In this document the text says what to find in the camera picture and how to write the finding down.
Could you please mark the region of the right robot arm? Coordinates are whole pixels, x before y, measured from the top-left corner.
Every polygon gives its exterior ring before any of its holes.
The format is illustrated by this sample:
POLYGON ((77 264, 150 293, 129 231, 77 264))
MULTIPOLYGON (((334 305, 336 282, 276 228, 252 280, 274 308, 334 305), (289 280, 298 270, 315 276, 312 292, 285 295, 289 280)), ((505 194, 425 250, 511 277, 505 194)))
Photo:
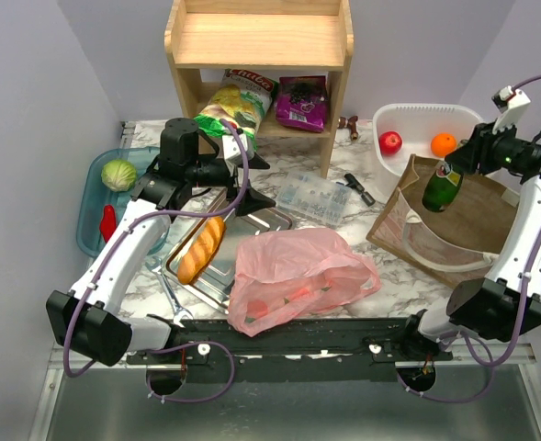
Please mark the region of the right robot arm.
POLYGON ((487 175, 506 169, 521 178, 519 205, 501 252, 482 278, 466 280, 453 290, 444 309, 412 315, 399 337, 400 352, 411 360, 453 337, 499 340, 505 352, 486 367, 505 362, 519 337, 541 325, 541 130, 531 140, 516 136, 515 123, 528 99, 502 98, 500 116, 480 123, 467 143, 446 160, 468 173, 487 175))

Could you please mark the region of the green glass bottle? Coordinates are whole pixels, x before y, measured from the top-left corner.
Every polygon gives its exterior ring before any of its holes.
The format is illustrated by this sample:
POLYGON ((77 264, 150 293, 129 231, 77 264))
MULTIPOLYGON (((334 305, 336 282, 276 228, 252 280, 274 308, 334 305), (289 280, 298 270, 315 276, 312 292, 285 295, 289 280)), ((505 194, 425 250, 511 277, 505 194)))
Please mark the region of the green glass bottle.
POLYGON ((464 174, 446 161, 441 161, 430 177, 422 198, 423 206, 431 212, 445 211, 455 200, 464 174))

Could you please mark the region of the brown burlap tote bag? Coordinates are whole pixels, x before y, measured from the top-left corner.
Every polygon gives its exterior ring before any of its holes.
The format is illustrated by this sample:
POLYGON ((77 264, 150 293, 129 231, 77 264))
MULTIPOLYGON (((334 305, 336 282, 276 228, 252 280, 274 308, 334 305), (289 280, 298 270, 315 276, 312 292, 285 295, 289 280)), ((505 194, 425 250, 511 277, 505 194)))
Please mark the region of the brown burlap tote bag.
POLYGON ((413 154, 366 238, 444 285, 481 278, 503 248, 519 195, 484 175, 467 175, 436 213, 422 204, 438 162, 413 154))

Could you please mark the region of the toy orange fruit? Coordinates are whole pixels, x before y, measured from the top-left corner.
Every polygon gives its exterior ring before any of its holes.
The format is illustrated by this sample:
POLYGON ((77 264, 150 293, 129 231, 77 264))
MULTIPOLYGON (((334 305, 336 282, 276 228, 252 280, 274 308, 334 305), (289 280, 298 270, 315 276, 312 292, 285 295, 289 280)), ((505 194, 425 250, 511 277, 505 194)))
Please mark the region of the toy orange fruit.
POLYGON ((444 158, 457 147, 456 138, 450 133, 439 133, 430 142, 430 149, 434 156, 444 158))

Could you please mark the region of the red toy pepper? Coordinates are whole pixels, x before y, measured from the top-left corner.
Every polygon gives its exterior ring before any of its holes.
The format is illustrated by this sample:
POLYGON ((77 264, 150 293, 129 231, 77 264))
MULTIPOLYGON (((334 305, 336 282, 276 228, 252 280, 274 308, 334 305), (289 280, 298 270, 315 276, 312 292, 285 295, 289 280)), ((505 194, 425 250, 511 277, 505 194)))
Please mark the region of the red toy pepper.
POLYGON ((110 204, 105 205, 103 208, 103 216, 99 223, 99 231, 105 243, 107 243, 113 236, 117 225, 118 223, 115 208, 110 204))

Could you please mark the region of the pink plastic grocery bag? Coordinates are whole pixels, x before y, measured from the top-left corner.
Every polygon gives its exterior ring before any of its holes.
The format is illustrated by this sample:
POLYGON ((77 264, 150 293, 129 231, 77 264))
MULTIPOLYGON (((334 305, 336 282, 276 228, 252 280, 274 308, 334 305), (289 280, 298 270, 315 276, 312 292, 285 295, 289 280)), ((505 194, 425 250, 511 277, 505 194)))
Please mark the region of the pink plastic grocery bag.
POLYGON ((378 292, 373 260, 329 228, 265 232, 239 244, 227 321, 254 337, 378 292))

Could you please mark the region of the pale green toy vegetable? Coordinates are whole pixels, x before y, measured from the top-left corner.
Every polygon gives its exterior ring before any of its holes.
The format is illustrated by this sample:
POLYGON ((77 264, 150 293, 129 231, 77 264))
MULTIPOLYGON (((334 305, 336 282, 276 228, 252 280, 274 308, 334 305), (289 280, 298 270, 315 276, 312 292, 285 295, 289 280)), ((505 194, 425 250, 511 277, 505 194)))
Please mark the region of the pale green toy vegetable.
POLYGON ((106 163, 101 171, 102 183, 111 191, 125 192, 136 182, 138 172, 135 166, 123 159, 115 159, 106 163))

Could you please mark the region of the magenta cat food pouch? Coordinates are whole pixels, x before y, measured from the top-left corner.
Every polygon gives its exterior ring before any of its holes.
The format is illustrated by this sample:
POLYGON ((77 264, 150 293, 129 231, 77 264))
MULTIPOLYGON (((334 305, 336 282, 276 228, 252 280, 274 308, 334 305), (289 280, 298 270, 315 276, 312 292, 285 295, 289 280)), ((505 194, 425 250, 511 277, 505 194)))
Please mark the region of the magenta cat food pouch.
POLYGON ((275 100, 276 121, 291 129, 323 133, 328 101, 325 76, 283 76, 275 100))

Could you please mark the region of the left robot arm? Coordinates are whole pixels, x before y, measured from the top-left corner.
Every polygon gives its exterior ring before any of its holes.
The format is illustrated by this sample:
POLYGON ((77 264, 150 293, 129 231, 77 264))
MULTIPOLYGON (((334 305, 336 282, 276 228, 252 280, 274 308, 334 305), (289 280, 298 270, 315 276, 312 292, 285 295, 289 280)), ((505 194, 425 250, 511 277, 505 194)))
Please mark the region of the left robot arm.
POLYGON ((178 356, 180 342, 172 334, 172 322, 155 316, 123 321, 118 312, 154 244, 174 220, 191 217, 183 207, 194 188, 226 188, 230 202, 219 210, 220 216, 258 210, 251 201, 256 193, 249 184, 249 170, 269 165, 255 152, 244 130, 226 119, 220 123, 221 144, 193 119, 165 123, 158 154, 137 180, 118 227, 95 262, 67 292, 50 294, 46 310, 55 340, 63 347, 67 376, 85 373, 71 367, 72 352, 108 367, 128 352, 149 351, 161 363, 178 356))

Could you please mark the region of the green chips bag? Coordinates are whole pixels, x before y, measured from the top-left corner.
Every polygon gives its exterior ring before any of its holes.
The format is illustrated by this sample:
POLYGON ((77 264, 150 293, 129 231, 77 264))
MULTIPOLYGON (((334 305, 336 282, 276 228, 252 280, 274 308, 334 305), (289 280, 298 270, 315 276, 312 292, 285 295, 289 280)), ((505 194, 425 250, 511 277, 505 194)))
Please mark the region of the green chips bag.
POLYGON ((220 122, 227 120, 241 129, 257 149, 256 135, 271 107, 278 82, 245 69, 226 69, 220 85, 204 108, 194 117, 211 138, 220 138, 228 130, 220 122))

